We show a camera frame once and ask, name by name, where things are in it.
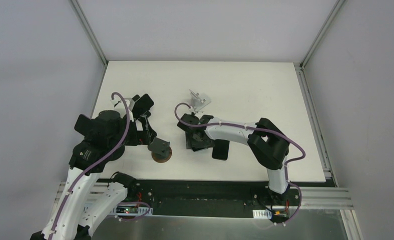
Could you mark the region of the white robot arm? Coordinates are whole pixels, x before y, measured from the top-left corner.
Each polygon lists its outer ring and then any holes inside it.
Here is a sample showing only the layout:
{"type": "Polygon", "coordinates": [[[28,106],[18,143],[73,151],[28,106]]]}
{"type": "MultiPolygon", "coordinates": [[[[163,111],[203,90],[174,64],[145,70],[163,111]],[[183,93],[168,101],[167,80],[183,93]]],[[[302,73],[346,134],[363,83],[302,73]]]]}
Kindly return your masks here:
{"type": "Polygon", "coordinates": [[[115,110],[104,110],[96,118],[79,115],[74,129],[84,139],[73,148],[66,184],[54,214],[31,239],[89,240],[108,215],[109,205],[126,198],[135,179],[118,173],[103,196],[84,210],[91,188],[105,165],[124,154],[130,121],[134,120],[129,111],[124,116],[115,110]]]}

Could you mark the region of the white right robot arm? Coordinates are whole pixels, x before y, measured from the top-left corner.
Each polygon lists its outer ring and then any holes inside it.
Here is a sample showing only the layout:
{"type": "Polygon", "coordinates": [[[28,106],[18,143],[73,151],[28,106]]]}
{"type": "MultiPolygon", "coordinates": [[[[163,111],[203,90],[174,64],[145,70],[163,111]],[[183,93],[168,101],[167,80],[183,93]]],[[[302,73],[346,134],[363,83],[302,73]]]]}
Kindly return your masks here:
{"type": "Polygon", "coordinates": [[[267,169],[269,200],[275,205],[287,201],[289,184],[284,163],[289,153],[289,142],[269,119],[238,123],[225,122],[212,115],[197,117],[193,113],[185,113],[177,127],[185,132],[188,149],[194,152],[212,149],[213,159],[227,160],[231,142],[248,146],[255,159],[267,169]]]}

